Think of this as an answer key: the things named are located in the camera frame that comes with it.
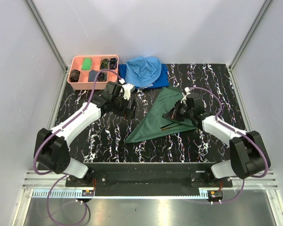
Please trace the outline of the black fork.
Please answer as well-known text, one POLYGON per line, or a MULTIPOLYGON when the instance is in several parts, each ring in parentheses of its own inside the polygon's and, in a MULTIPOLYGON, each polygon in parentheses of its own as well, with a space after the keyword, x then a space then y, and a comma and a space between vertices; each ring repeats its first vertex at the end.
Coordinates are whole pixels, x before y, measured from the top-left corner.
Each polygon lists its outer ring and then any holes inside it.
POLYGON ((171 126, 173 124, 177 124, 177 122, 172 122, 170 124, 164 125, 164 126, 161 127, 161 129, 167 128, 167 127, 169 127, 169 126, 171 126))

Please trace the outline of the gold spoon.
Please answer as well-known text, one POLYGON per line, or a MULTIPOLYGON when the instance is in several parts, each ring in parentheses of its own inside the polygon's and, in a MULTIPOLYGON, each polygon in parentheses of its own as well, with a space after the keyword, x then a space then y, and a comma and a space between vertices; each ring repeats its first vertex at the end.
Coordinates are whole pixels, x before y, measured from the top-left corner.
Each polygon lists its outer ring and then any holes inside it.
POLYGON ((164 130, 167 130, 167 129, 171 129, 171 128, 175 128, 175 127, 178 127, 178 126, 180 126, 180 125, 161 127, 161 131, 164 131, 164 130))

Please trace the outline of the dark green cloth napkin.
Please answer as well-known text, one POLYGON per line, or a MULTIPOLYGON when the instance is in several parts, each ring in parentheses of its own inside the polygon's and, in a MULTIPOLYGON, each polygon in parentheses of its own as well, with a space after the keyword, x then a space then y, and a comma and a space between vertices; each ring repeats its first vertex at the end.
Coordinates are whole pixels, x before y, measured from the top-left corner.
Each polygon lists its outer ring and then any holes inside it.
POLYGON ((139 143, 156 139, 180 132, 195 130, 190 120, 185 120, 171 126, 180 125, 175 128, 161 131, 161 127, 172 123, 163 118, 163 114, 169 112, 178 100, 183 98, 182 91, 176 87, 166 87, 157 96, 152 108, 148 111, 138 126, 131 132, 126 143, 139 143))

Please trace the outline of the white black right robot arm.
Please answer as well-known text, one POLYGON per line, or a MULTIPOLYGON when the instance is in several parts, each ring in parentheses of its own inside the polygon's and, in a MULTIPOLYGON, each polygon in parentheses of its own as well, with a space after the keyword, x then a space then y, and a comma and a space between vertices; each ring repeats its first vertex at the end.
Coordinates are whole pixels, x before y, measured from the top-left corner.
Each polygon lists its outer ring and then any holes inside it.
POLYGON ((197 93, 178 100, 169 112, 163 114, 163 118, 176 123, 190 120, 194 127, 215 136, 229 147, 230 159, 215 163, 205 171, 205 182, 209 186, 217 186, 223 178, 233 176, 240 179, 264 177, 271 166, 263 139, 257 131, 238 129, 207 112, 197 93))

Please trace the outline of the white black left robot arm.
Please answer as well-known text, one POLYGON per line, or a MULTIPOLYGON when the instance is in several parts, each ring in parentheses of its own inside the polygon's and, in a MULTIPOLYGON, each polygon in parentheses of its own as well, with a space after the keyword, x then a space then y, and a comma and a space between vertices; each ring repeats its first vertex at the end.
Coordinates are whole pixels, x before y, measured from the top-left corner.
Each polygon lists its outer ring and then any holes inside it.
POLYGON ((84 129, 107 113, 132 119, 136 101, 129 100, 134 90, 135 86, 129 83, 108 82, 100 93, 92 92, 89 100, 67 120, 51 129, 39 130, 33 163, 45 166, 49 172, 74 176, 81 186, 88 186, 92 182, 89 168, 72 158, 68 148, 84 129))

